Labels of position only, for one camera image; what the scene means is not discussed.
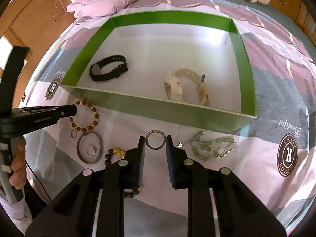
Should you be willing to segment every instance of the gold charm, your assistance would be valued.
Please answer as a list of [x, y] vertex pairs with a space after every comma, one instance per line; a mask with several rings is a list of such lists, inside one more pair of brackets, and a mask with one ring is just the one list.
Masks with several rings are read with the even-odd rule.
[[115, 154], [115, 155], [117, 155], [120, 159], [124, 159], [125, 158], [125, 151], [122, 151], [120, 148], [118, 148], [118, 147], [115, 147], [115, 148], [113, 148], [113, 153]]

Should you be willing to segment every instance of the cable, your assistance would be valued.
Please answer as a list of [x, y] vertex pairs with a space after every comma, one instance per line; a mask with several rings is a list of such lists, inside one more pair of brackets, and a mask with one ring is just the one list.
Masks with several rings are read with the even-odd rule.
[[25, 160], [26, 165], [28, 166], [28, 168], [30, 169], [30, 171], [32, 172], [32, 174], [35, 176], [35, 178], [37, 179], [37, 181], [40, 183], [40, 185], [42, 186], [44, 192], [46, 193], [49, 201], [52, 201], [51, 197], [48, 195], [47, 191], [45, 190], [44, 186], [42, 185], [41, 181], [39, 180], [39, 178], [36, 176], [36, 174], [33, 172], [33, 170], [31, 169], [30, 165], [28, 164], [28, 162]]

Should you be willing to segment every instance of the logo emblem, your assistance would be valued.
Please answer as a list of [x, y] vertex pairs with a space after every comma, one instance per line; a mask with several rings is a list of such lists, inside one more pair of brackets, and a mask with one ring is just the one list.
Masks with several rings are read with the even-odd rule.
[[54, 97], [54, 94], [57, 91], [58, 86], [60, 85], [61, 82], [61, 77], [56, 77], [53, 82], [51, 82], [51, 84], [49, 85], [47, 91], [46, 91], [46, 95], [45, 98], [46, 100], [51, 100]]
[[295, 137], [287, 134], [283, 137], [277, 154], [277, 165], [281, 176], [287, 177], [294, 170], [298, 158]]

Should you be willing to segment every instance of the beige bracelet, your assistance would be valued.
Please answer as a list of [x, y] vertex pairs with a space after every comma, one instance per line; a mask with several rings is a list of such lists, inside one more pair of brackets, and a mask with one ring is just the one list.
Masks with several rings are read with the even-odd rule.
[[168, 72], [165, 87], [169, 100], [185, 103], [179, 77], [187, 77], [196, 83], [200, 105], [210, 106], [209, 90], [204, 82], [205, 75], [200, 76], [190, 69], [179, 68]]

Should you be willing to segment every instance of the grey fabric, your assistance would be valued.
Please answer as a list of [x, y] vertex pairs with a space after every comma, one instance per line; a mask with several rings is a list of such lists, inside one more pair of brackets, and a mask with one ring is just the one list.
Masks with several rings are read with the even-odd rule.
[[290, 19], [285, 14], [281, 13], [280, 11], [272, 8], [271, 6], [261, 5], [259, 3], [250, 3], [244, 0], [225, 0], [235, 4], [240, 4], [244, 6], [248, 6], [250, 8], [256, 9], [265, 13], [266, 15], [270, 16], [277, 22], [279, 22], [282, 26], [284, 26], [288, 31], [290, 31], [294, 36], [301, 40], [304, 44], [306, 50], [311, 55], [311, 58], [316, 61], [316, 49], [311, 40], [308, 38], [306, 34], [304, 34], [298, 26], [295, 25], [295, 22]]
[[184, 237], [187, 217], [160, 210], [137, 199], [124, 199], [126, 237]]
[[300, 149], [308, 148], [308, 125], [306, 107], [302, 96], [290, 79], [280, 79], [268, 70], [252, 66], [257, 98], [257, 119], [249, 124], [249, 137], [279, 144], [287, 133], [294, 130], [280, 130], [279, 122], [286, 121], [301, 128], [301, 135], [296, 138]]

